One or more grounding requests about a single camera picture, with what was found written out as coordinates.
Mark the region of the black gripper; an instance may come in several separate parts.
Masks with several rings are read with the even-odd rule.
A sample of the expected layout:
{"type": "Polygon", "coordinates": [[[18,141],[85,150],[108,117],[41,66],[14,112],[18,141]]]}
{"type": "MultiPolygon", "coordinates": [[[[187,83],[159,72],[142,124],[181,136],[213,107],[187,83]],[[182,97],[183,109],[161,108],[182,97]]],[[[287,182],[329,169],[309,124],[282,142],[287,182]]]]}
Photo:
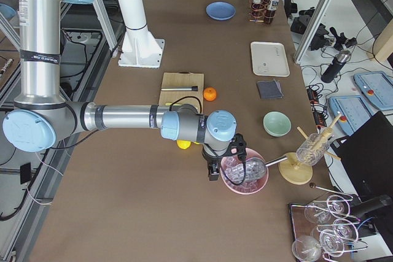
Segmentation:
{"type": "Polygon", "coordinates": [[[240,133],[236,133],[228,142],[224,143],[224,150],[220,152],[215,150],[212,145],[203,144],[202,156],[207,162],[209,181],[217,181],[222,171],[222,161],[224,158],[234,156],[240,163],[245,166],[247,151],[246,141],[240,133]]]}

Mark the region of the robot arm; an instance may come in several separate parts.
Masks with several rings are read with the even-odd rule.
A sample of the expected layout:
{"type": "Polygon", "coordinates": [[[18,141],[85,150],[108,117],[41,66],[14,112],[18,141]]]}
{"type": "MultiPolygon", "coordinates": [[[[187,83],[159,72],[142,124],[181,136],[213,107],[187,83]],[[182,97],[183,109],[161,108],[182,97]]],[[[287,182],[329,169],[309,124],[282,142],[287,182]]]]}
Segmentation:
{"type": "Polygon", "coordinates": [[[211,180],[223,173],[222,159],[246,162],[246,143],[236,132],[234,116],[225,110],[203,115],[183,104],[108,106],[67,101],[60,95],[60,6],[94,0],[18,0],[21,92],[3,120],[7,140],[25,152],[38,152],[82,131],[109,128],[159,129],[162,137],[203,146],[211,180]]]}

